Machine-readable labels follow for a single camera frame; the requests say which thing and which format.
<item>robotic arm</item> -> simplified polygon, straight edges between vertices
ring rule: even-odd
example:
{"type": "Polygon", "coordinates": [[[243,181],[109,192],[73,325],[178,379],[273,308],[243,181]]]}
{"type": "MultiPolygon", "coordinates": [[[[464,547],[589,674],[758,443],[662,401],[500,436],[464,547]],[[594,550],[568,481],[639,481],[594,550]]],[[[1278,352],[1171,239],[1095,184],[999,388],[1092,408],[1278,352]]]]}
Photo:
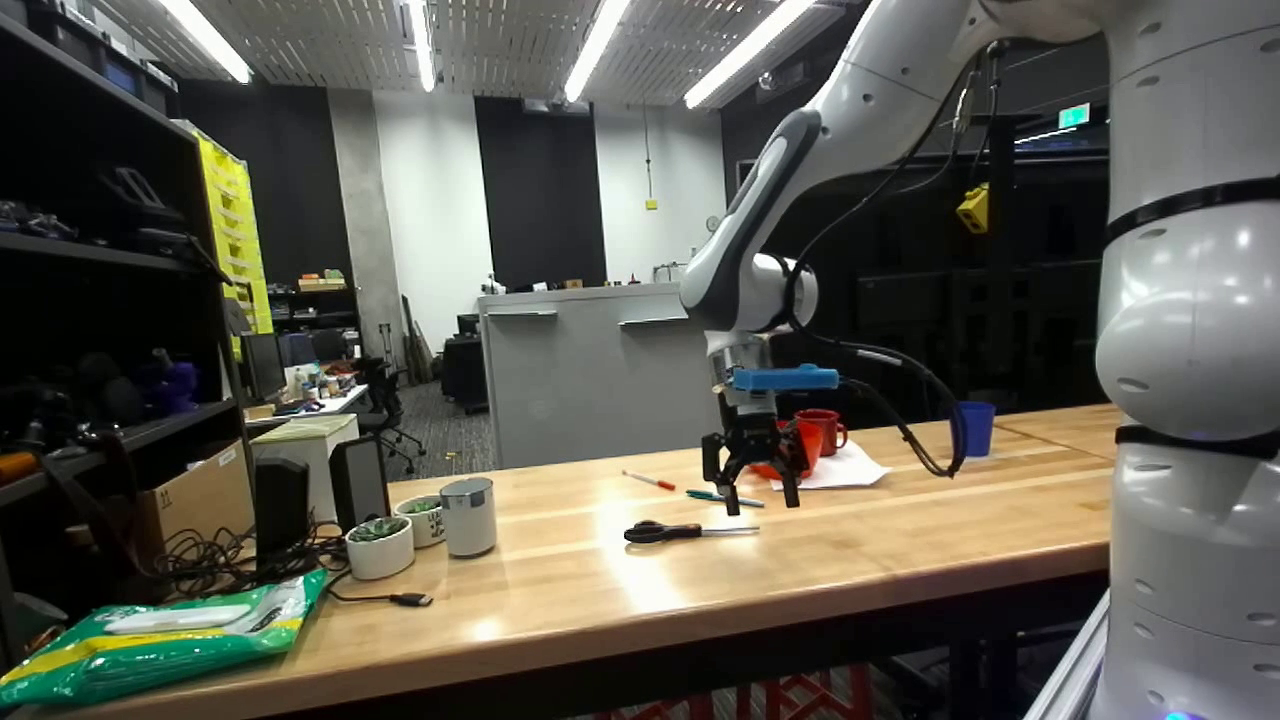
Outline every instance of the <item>robotic arm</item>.
{"type": "MultiPolygon", "coordinates": [[[[1269,720],[1280,706],[1278,0],[873,0],[827,85],[770,134],[680,300],[726,332],[719,364],[760,359],[743,352],[760,332],[816,313],[816,279],[760,251],[799,192],[909,155],[983,42],[1092,30],[1111,50],[1095,373],[1140,427],[1115,446],[1108,653],[1090,716],[1269,720]]],[[[727,421],[774,443],[770,410],[740,396],[727,421]]]]}
{"type": "Polygon", "coordinates": [[[877,0],[827,85],[770,134],[726,222],[693,256],[685,308],[719,332],[774,328],[786,308],[810,325],[816,279],[806,275],[786,300],[786,261],[760,256],[763,239],[810,186],[909,155],[995,34],[974,0],[877,0]]]}

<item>black wall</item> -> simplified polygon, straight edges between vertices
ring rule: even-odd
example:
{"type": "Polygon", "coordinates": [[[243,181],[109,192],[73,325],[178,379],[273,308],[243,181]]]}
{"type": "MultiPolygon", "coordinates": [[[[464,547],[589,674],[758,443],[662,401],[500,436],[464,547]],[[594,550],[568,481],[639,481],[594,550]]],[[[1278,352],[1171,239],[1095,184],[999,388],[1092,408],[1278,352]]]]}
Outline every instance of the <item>black wall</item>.
{"type": "Polygon", "coordinates": [[[604,283],[594,116],[525,110],[522,98],[480,97],[478,132],[495,279],[604,283]]]}
{"type": "Polygon", "coordinates": [[[250,160],[270,279],[317,267],[344,267],[353,279],[328,97],[322,88],[185,85],[180,106],[250,160]]]}

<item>small object on table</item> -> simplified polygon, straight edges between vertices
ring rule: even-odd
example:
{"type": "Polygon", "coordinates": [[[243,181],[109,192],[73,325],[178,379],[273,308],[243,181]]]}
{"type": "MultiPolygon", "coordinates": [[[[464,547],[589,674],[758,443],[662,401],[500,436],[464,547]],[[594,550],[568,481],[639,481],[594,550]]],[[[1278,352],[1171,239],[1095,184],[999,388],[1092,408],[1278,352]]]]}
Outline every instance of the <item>small object on table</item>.
{"type": "Polygon", "coordinates": [[[407,515],[376,515],[344,536],[353,581],[383,581],[412,563],[412,520],[407,515]]]}
{"type": "Polygon", "coordinates": [[[956,415],[963,427],[963,454],[993,454],[995,403],[993,401],[962,401],[956,415]]]}
{"type": "Polygon", "coordinates": [[[40,466],[40,454],[22,446],[0,454],[0,483],[34,477],[40,466]]]}
{"type": "Polygon", "coordinates": [[[402,502],[397,512],[412,520],[418,547],[445,545],[442,494],[418,494],[418,501],[402,502]]]}
{"type": "Polygon", "coordinates": [[[760,524],[662,524],[639,520],[625,531],[628,545],[667,545],[667,541],[697,541],[697,536],[750,536],[760,531],[760,524]]]}
{"type": "Polygon", "coordinates": [[[726,502],[715,488],[688,488],[685,494],[726,502]]]}
{"type": "Polygon", "coordinates": [[[639,483],[654,483],[654,488],[665,488],[665,492],[677,492],[677,483],[671,483],[671,481],[662,481],[662,477],[639,477],[639,470],[628,470],[628,466],[625,466],[625,477],[631,477],[631,481],[639,481],[639,483]]]}
{"type": "Polygon", "coordinates": [[[827,492],[827,488],[873,488],[888,477],[885,462],[877,462],[858,440],[850,440],[835,454],[820,454],[812,477],[799,483],[799,492],[827,492]]]}
{"type": "Polygon", "coordinates": [[[464,477],[442,488],[445,545],[454,558],[495,547],[495,494],[490,477],[464,477]]]}

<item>yellow sign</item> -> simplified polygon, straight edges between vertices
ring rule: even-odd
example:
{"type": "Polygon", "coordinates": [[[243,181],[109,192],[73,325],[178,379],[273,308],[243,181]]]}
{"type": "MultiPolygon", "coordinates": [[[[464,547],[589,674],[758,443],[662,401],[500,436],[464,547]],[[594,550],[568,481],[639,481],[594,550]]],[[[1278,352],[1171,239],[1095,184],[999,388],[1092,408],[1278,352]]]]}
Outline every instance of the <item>yellow sign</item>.
{"type": "Polygon", "coordinates": [[[201,134],[201,173],[217,264],[232,279],[224,293],[239,302],[254,332],[273,332],[270,267],[258,236],[250,165],[201,134]]]}

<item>ceiling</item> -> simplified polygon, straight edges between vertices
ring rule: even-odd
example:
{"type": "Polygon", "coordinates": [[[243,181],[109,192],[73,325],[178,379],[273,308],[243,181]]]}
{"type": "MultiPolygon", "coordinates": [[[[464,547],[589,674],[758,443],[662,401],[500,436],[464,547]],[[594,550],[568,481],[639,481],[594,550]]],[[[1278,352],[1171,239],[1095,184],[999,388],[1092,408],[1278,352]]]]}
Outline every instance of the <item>ceiling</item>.
{"type": "MultiPolygon", "coordinates": [[[[270,85],[418,93],[402,0],[198,0],[270,85]]],[[[680,102],[780,0],[631,0],[586,98],[680,102]]],[[[180,78],[228,78],[158,0],[98,7],[161,57],[180,78]]],[[[860,16],[864,0],[820,0],[770,57],[715,93],[743,93],[763,69],[826,26],[860,16]]],[[[558,98],[594,26],[598,0],[428,0],[442,93],[558,98]]]]}

